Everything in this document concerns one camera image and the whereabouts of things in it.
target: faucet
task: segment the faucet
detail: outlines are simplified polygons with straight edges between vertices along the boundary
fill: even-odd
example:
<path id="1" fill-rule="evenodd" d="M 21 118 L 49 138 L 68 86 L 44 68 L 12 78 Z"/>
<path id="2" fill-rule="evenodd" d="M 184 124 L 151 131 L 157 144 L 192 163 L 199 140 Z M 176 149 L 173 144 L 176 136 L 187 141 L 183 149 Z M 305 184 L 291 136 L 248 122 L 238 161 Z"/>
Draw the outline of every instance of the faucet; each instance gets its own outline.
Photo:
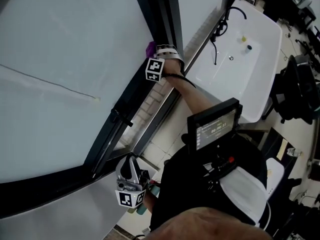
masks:
<path id="1" fill-rule="evenodd" d="M 212 36 L 210 37 L 210 41 L 212 42 L 214 48 L 215 48 L 215 60 L 214 60 L 214 65 L 217 65 L 217 47 L 215 45 L 215 41 L 217 39 L 217 37 L 220 37 L 222 36 L 224 33 L 226 33 L 227 29 L 228 29 L 228 23 L 227 23 L 227 20 L 229 19 L 229 13 L 230 13 L 230 10 L 232 9 L 235 9 L 235 10 L 238 10 L 240 11 L 242 14 L 243 14 L 243 17 L 244 19 L 246 20 L 247 19 L 247 15 L 245 14 L 245 12 L 243 10 L 241 10 L 240 8 L 238 7 L 235 7 L 235 6 L 231 6 L 229 8 L 226 9 L 225 11 L 225 14 L 224 14 L 224 19 L 221 19 L 219 21 L 219 25 L 218 27 L 216 28 L 216 31 L 215 33 L 212 34 Z"/>

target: purple object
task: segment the purple object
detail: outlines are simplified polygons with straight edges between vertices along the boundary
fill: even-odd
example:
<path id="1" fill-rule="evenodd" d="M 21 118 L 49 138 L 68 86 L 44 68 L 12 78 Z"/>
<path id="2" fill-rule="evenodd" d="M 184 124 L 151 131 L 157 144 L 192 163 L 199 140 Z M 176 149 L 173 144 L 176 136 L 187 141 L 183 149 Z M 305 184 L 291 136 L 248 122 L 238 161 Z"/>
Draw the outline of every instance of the purple object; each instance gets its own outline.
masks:
<path id="1" fill-rule="evenodd" d="M 149 43 L 148 47 L 145 49 L 145 55 L 147 58 L 154 58 L 154 55 L 156 53 L 156 42 L 152 41 Z"/>

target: white sink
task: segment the white sink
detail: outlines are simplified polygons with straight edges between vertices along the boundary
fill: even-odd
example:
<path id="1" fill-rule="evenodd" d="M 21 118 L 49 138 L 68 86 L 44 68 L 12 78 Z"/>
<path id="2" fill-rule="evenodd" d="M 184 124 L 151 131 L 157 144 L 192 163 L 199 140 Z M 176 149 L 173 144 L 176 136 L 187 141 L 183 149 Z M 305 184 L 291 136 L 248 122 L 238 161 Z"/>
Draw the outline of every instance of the white sink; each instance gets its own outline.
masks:
<path id="1" fill-rule="evenodd" d="M 236 98 L 243 105 L 240 123 L 257 122 L 275 78 L 282 40 L 281 28 L 245 1 L 236 0 L 226 33 L 209 41 L 187 74 L 215 104 Z"/>

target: digital display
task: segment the digital display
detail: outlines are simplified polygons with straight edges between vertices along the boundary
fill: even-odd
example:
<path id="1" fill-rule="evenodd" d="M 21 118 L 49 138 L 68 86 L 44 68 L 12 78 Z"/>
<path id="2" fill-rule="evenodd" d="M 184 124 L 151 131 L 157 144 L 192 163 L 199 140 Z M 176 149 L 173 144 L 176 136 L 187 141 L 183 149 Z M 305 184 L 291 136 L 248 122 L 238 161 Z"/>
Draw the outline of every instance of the digital display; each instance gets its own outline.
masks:
<path id="1" fill-rule="evenodd" d="M 196 129 L 196 150 L 216 141 L 231 132 L 235 122 L 236 109 Z"/>

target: black shirt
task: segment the black shirt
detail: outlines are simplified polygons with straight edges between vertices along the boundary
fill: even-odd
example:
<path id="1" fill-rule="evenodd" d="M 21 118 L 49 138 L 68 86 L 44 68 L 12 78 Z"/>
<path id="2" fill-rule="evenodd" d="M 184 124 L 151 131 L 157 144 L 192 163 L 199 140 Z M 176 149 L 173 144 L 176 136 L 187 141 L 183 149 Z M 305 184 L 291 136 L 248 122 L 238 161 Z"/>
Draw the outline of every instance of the black shirt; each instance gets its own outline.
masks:
<path id="1" fill-rule="evenodd" d="M 262 153 L 251 142 L 235 134 L 224 151 L 234 157 L 237 166 L 267 186 L 267 165 Z M 153 231 L 174 216 L 196 207 L 209 207 L 232 215 L 243 223 L 254 222 L 239 210 L 225 195 L 220 185 L 215 192 L 208 191 L 202 184 L 203 165 L 201 155 L 189 154 L 182 147 L 164 166 L 160 193 L 153 207 L 150 229 Z"/>

